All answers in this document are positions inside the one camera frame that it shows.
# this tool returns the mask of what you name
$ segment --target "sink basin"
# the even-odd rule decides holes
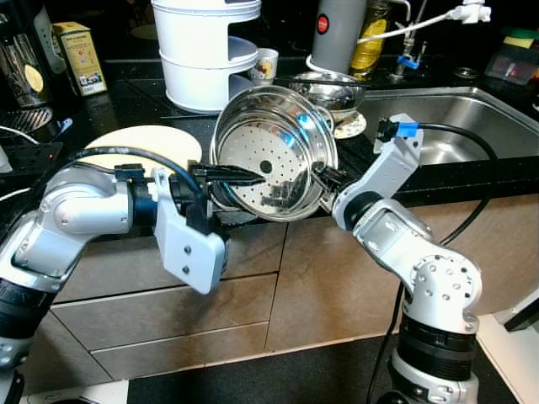
[[[405,113],[417,122],[460,126],[481,136],[499,158],[539,156],[539,122],[479,88],[422,88],[367,92],[360,112],[373,140],[381,117]],[[421,164],[487,159],[468,139],[426,130]]]

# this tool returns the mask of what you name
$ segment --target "black electrical cable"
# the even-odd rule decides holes
[[[24,196],[22,203],[15,205],[12,208],[12,211],[8,213],[7,221],[3,223],[2,228],[0,229],[0,241],[6,237],[9,231],[12,229],[14,224],[17,222],[20,216],[26,213],[30,206],[35,203],[36,200],[40,200],[42,194],[45,192],[45,187],[47,183],[54,177],[56,173],[62,170],[65,167],[72,165],[77,162],[77,160],[85,157],[91,156],[100,156],[104,154],[123,154],[129,156],[138,156],[145,157],[154,162],[164,165],[164,167],[169,168],[174,173],[178,174],[187,184],[189,189],[195,195],[195,199],[199,203],[205,203],[205,196],[200,189],[200,186],[196,181],[191,177],[191,175],[180,165],[172,160],[169,160],[166,157],[160,156],[151,151],[138,149],[135,147],[125,147],[125,146],[107,146],[107,147],[92,147],[88,149],[82,149],[80,151],[75,151],[64,159],[56,162],[53,167],[47,170],[34,184],[32,189]]]
[[[418,129],[443,130],[445,132],[452,132],[452,133],[456,133],[458,135],[464,136],[467,139],[470,139],[471,141],[475,142],[478,146],[480,146],[485,151],[485,153],[487,153],[488,159],[490,160],[492,164],[491,174],[490,174],[491,175],[490,188],[488,189],[487,193],[483,196],[479,204],[472,211],[472,213],[455,230],[453,230],[451,233],[449,233],[449,235],[447,235],[445,238],[441,240],[440,244],[446,246],[447,244],[455,240],[463,231],[465,231],[468,228],[468,226],[472,224],[472,222],[479,216],[479,214],[483,211],[485,206],[487,206],[488,202],[493,197],[494,191],[496,190],[496,186],[498,185],[498,175],[499,175],[498,174],[498,171],[499,171],[498,156],[496,156],[496,152],[494,151],[494,149],[482,137],[476,135],[470,130],[459,128],[458,126],[453,126],[453,125],[428,124],[428,123],[423,123],[423,124],[419,123]],[[376,383],[376,379],[380,371],[380,364],[382,363],[382,357],[384,355],[387,343],[393,333],[393,330],[395,329],[395,324],[397,322],[398,310],[400,308],[401,299],[403,298],[403,289],[404,289],[404,284],[401,282],[400,285],[398,286],[397,296],[395,297],[395,306],[393,307],[392,320],[391,320],[391,323],[389,324],[389,328],[386,331],[386,335],[384,336],[382,345],[380,346],[380,349],[378,351],[378,356],[376,357],[374,370],[372,370],[371,382],[369,383],[369,390],[367,391],[366,404],[371,404],[372,392],[374,391],[374,385]]]

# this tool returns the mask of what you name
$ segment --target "metal colander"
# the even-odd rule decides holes
[[[318,208],[322,188],[314,162],[337,166],[331,131],[316,107],[276,86],[250,88],[223,110],[211,141],[211,161],[262,175],[252,186],[228,186],[235,203],[271,221],[293,221]]]

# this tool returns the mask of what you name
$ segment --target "white plate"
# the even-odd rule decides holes
[[[115,130],[92,141],[86,148],[98,146],[128,146],[144,149],[166,157],[183,168],[187,168],[188,160],[199,162],[202,158],[200,143],[189,133],[170,126],[141,125]],[[119,164],[140,163],[146,175],[149,175],[154,167],[163,167],[144,157],[113,154],[85,157],[81,161],[110,169]]]

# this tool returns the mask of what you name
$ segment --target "yellow bottle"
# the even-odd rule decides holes
[[[379,35],[386,32],[387,16],[391,11],[389,3],[385,0],[369,1],[360,38]],[[376,63],[382,53],[384,40],[371,40],[358,44],[350,63],[350,75],[358,80],[370,80]]]

